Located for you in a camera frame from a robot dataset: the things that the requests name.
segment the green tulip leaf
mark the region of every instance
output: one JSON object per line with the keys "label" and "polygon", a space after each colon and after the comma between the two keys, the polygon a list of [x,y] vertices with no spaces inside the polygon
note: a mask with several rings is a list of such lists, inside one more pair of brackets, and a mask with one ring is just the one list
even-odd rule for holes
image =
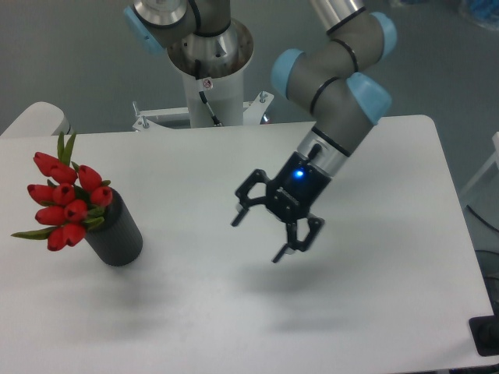
{"label": "green tulip leaf", "polygon": [[103,223],[104,223],[103,217],[89,218],[87,220],[82,221],[82,224],[85,226],[87,231],[94,230],[95,228],[98,228]]}
{"label": "green tulip leaf", "polygon": [[57,158],[62,161],[62,154],[64,153],[64,132],[59,133],[59,138],[57,139]]}
{"label": "green tulip leaf", "polygon": [[64,150],[62,152],[61,162],[64,165],[69,166],[69,163],[71,161],[71,154],[73,153],[73,147],[75,145],[75,140],[76,140],[76,132],[71,134],[71,136],[69,137],[68,142],[65,144]]}
{"label": "green tulip leaf", "polygon": [[21,239],[45,240],[56,228],[57,228],[56,226],[52,226],[49,228],[42,228],[40,230],[15,232],[10,236]]}
{"label": "green tulip leaf", "polygon": [[93,208],[87,211],[87,217],[89,218],[97,218],[104,216],[104,212],[106,209],[102,206],[98,206],[97,208]]}

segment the white table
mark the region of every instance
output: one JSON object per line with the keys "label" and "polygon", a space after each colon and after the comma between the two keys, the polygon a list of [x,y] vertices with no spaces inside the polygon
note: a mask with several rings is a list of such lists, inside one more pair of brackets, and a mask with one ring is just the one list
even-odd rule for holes
{"label": "white table", "polygon": [[492,313],[434,124],[384,118],[312,211],[313,248],[272,257],[284,225],[239,228],[235,189],[274,176],[310,124],[81,135],[73,160],[123,195],[144,237],[129,266],[86,242],[52,253],[26,185],[56,138],[0,139],[0,372],[364,374],[492,365],[468,319]]}

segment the gray floor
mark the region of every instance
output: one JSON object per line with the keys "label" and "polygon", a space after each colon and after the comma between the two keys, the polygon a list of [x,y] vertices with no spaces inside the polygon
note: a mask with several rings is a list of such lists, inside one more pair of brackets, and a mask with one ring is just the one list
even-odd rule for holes
{"label": "gray floor", "polygon": [[[60,107],[78,132],[127,131],[132,101],[141,109],[185,106],[179,76],[166,56],[147,55],[122,17],[130,0],[2,2],[0,11],[0,132],[29,105]],[[394,98],[389,115],[430,116],[437,124],[459,190],[493,152],[499,131],[499,32],[457,13],[458,0],[390,8],[366,0],[398,28],[396,50],[367,73]],[[274,92],[270,71],[288,48],[315,51],[327,42],[306,0],[232,0],[232,14],[251,30],[256,50],[246,70],[245,100]],[[276,97],[274,122],[310,120]],[[497,187],[476,203],[499,226]],[[476,248],[495,249],[497,235],[467,217]]]}

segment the robotic arm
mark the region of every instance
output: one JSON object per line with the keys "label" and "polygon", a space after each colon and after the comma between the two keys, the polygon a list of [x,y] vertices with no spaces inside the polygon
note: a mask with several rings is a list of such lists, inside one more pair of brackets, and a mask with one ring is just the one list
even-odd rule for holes
{"label": "robotic arm", "polygon": [[[317,122],[274,179],[257,169],[235,192],[239,214],[232,226],[258,204],[285,223],[287,242],[274,263],[310,248],[324,225],[310,207],[391,105],[390,95],[360,71],[395,47],[394,24],[381,13],[369,14],[362,0],[310,3],[330,42],[311,55],[284,52],[271,80]],[[241,71],[253,55],[253,40],[231,19],[230,0],[135,0],[125,16],[143,46],[154,54],[166,49],[182,73],[192,127],[242,124]],[[257,183],[266,185],[265,196],[251,199]],[[310,232],[300,241],[297,224],[304,218]]]}
{"label": "robotic arm", "polygon": [[[312,55],[292,49],[272,69],[272,84],[284,97],[317,119],[274,179],[256,169],[235,195],[238,226],[250,207],[263,204],[285,223],[287,242],[272,260],[285,253],[305,252],[324,225],[310,207],[331,178],[363,141],[391,105],[390,95],[360,71],[380,61],[395,47],[394,24],[382,13],[369,14],[361,0],[310,0],[330,43]],[[251,199],[257,183],[265,196]],[[297,238],[297,222],[306,218],[309,233]]]}

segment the black cable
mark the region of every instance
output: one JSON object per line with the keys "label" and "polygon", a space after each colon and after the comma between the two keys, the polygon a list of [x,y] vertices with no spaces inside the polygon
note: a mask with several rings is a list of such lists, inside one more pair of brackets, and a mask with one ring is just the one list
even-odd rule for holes
{"label": "black cable", "polygon": [[[199,80],[199,79],[201,79],[201,73],[200,73],[201,61],[196,60],[194,63],[195,63],[195,65],[194,65],[194,78],[196,78],[196,80]],[[218,117],[215,115],[215,113],[213,112],[213,109],[211,108],[210,103],[208,103],[208,99],[207,99],[206,95],[204,94],[204,91],[200,91],[199,94],[200,94],[201,101],[203,101],[203,104],[206,106],[206,108],[210,112],[210,116],[211,116],[211,120],[213,121],[213,124],[215,126],[221,126],[222,123],[218,119]]]}
{"label": "black cable", "polygon": [[469,210],[469,212],[480,222],[482,222],[485,226],[487,226],[490,230],[495,231],[499,234],[499,228],[494,227],[493,225],[489,224],[487,221],[485,221],[475,210],[473,210],[472,207],[469,205],[466,206],[466,209]]}

